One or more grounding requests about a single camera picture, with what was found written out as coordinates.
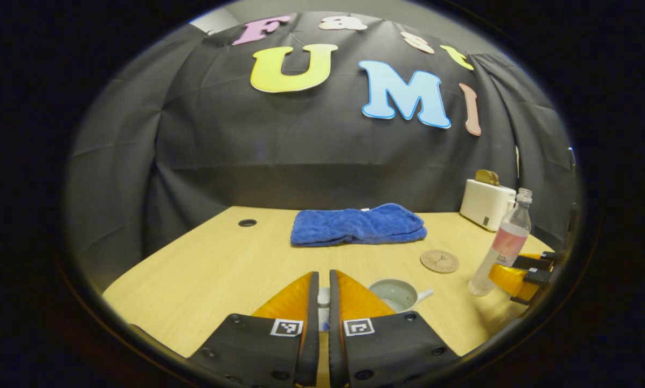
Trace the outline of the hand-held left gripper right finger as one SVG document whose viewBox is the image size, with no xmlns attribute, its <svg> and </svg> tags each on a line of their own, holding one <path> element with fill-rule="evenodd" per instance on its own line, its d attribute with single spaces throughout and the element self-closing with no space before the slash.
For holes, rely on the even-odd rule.
<svg viewBox="0 0 645 388">
<path fill-rule="evenodd" d="M 366 287 L 331 270 L 332 387 L 409 387 L 460 360 L 416 311 L 394 313 Z"/>
</svg>

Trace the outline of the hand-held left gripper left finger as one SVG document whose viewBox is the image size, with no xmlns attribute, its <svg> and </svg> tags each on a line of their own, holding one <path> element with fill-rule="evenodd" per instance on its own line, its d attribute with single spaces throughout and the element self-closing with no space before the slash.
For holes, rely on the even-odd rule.
<svg viewBox="0 0 645 388">
<path fill-rule="evenodd" d="M 229 314 L 189 360 L 246 387 L 315 386 L 319 289 L 310 271 L 253 314 Z"/>
</svg>

